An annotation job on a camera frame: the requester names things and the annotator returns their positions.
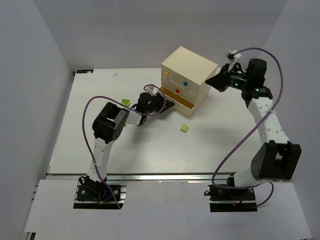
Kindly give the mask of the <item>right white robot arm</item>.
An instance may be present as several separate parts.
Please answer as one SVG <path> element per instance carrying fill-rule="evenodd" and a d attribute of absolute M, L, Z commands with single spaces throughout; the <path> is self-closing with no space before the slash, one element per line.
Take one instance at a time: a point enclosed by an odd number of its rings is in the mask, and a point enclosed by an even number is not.
<path fill-rule="evenodd" d="M 289 181 L 292 179 L 302 149 L 285 134 L 275 111 L 276 101 L 265 83 L 267 62 L 253 58 L 246 71 L 239 63 L 227 63 L 207 85 L 219 92 L 227 88 L 241 91 L 247 109 L 254 118 L 261 147 L 251 160 L 250 166 L 235 172 L 227 179 L 226 189 L 246 190 L 263 183 Z"/>

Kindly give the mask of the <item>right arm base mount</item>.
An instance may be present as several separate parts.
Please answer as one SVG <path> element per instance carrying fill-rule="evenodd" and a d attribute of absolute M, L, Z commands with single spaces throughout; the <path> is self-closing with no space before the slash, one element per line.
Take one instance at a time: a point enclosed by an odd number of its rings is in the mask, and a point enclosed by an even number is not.
<path fill-rule="evenodd" d="M 252 189 L 236 190 L 218 188 L 213 184 L 203 193 L 209 197 L 211 213 L 257 212 L 256 196 Z"/>

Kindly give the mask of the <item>cream drawer cabinet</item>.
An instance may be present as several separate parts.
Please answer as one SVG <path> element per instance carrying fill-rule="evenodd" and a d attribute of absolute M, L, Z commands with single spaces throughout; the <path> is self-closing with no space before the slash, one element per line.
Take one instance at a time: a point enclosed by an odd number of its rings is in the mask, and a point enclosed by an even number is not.
<path fill-rule="evenodd" d="M 215 75 L 218 64 L 183 46 L 161 63 L 161 77 L 162 64 L 170 65 L 175 73 L 201 84 L 202 92 L 194 105 L 196 109 L 210 92 L 210 86 L 205 81 Z"/>

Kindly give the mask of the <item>red knob drawer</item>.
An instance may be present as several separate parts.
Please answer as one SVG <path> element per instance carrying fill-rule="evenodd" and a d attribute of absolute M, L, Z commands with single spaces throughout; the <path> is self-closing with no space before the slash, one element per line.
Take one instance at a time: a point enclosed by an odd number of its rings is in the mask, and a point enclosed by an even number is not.
<path fill-rule="evenodd" d="M 167 88 L 168 90 L 172 91 L 173 93 L 177 94 L 178 96 L 184 98 L 185 100 L 189 101 L 192 104 L 196 104 L 196 101 L 198 100 L 198 98 L 200 97 L 200 93 L 198 94 L 194 94 L 188 90 L 186 90 L 184 87 L 182 87 L 181 85 L 165 78 L 165 77 L 161 77 L 161 86 Z"/>
<path fill-rule="evenodd" d="M 195 110 L 195 105 L 186 99 L 182 98 L 181 96 L 173 93 L 169 89 L 161 86 L 160 87 L 162 93 L 165 95 L 165 99 L 174 103 L 173 108 L 179 112 L 180 114 L 184 115 L 185 117 L 191 117 Z"/>

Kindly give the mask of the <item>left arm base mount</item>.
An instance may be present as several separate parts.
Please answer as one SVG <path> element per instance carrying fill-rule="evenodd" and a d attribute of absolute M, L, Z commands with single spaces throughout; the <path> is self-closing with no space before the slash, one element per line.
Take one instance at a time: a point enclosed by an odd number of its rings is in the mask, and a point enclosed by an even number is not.
<path fill-rule="evenodd" d="M 125 185 L 93 181 L 89 176 L 78 179 L 73 208 L 82 210 L 120 210 L 126 199 Z"/>

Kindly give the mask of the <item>yellow knob drawer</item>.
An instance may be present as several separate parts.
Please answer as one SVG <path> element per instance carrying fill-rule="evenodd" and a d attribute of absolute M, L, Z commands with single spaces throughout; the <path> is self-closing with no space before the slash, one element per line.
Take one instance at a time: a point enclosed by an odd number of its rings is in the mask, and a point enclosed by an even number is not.
<path fill-rule="evenodd" d="M 175 71 L 170 65 L 163 63 L 161 65 L 161 75 L 166 79 L 173 81 L 175 76 Z"/>

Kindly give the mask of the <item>pale lime square lego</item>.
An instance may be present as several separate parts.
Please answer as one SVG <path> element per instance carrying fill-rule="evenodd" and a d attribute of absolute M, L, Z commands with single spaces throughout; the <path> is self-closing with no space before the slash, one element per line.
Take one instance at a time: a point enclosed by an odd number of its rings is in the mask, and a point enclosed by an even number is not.
<path fill-rule="evenodd" d="M 186 124 L 183 124 L 180 128 L 180 130 L 183 132 L 183 133 L 186 133 L 188 130 L 189 130 L 189 126 L 186 125 Z"/>

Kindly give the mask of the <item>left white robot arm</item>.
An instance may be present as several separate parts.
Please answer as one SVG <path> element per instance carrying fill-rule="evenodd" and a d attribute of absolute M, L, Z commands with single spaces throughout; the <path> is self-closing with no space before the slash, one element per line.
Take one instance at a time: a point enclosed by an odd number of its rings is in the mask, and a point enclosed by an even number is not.
<path fill-rule="evenodd" d="M 148 92 L 141 93 L 132 108 L 107 102 L 92 124 L 94 149 L 90 150 L 92 164 L 87 178 L 98 183 L 107 179 L 111 148 L 126 124 L 141 127 L 148 117 L 161 114 L 174 106 L 172 101 L 160 93 Z"/>

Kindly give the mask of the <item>blue knob drawer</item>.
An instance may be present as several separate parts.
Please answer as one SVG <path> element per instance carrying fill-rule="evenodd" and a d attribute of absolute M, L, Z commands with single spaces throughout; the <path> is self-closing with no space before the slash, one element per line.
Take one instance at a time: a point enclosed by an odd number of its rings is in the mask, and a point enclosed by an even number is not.
<path fill-rule="evenodd" d="M 173 82 L 184 87 L 187 91 L 192 92 L 195 95 L 198 95 L 202 90 L 202 84 L 197 83 L 181 74 L 176 72 L 173 73 Z"/>

